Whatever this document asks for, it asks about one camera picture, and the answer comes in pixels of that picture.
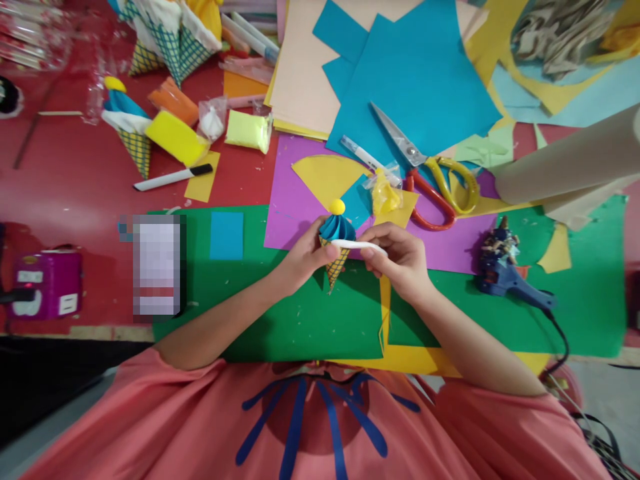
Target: scissor blade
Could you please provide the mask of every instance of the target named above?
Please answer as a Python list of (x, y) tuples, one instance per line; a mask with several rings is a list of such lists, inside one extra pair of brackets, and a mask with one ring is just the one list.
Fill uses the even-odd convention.
[(422, 165), (425, 162), (425, 157), (420, 154), (418, 148), (409, 141), (407, 136), (402, 133), (402, 130), (400, 130), (387, 116), (387, 114), (380, 110), (374, 102), (371, 102), (371, 106), (393, 142), (398, 146), (400, 153), (404, 155), (409, 164), (412, 167)]

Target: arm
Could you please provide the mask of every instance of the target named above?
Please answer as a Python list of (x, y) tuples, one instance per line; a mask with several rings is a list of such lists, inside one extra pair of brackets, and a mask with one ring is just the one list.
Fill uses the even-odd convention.
[(155, 348), (164, 361), (180, 370), (211, 364), (264, 312), (338, 258), (337, 247), (320, 248), (318, 230), (325, 220), (318, 218), (266, 277), (160, 340)]
[(367, 269), (386, 275), (442, 345), (462, 377), (487, 390), (523, 397), (545, 393), (536, 376), (502, 343), (433, 286), (422, 240), (392, 223), (376, 225), (360, 238), (386, 249), (389, 258), (362, 250)]

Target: person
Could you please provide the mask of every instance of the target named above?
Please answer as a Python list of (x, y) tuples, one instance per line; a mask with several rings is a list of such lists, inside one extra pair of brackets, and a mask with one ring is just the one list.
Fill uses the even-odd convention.
[(338, 257), (338, 248), (319, 246), (325, 218), (268, 276), (124, 362), (105, 396), (24, 478), (609, 478), (538, 378), (438, 292), (422, 241), (390, 223), (360, 238), (389, 254), (362, 250), (367, 270), (389, 278), (462, 379), (436, 395), (402, 373), (220, 358)]

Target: gray floor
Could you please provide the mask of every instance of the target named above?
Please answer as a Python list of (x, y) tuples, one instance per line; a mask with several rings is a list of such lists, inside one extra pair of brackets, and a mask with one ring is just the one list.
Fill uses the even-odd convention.
[[(613, 430), (625, 462), (640, 471), (640, 371), (623, 370), (604, 363), (572, 363), (583, 386), (586, 412), (600, 418)], [(70, 425), (106, 392), (115, 369), (104, 380), (41, 422), (20, 439), (0, 451), (0, 479), (16, 480)], [(442, 379), (426, 377), (434, 389)], [(596, 430), (604, 436), (602, 430)]]

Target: pink shirt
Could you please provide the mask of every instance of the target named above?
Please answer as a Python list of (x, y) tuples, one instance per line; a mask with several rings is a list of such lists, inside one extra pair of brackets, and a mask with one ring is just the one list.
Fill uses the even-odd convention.
[(406, 375), (218, 360), (176, 370), (154, 349), (24, 479), (608, 479), (550, 395)]

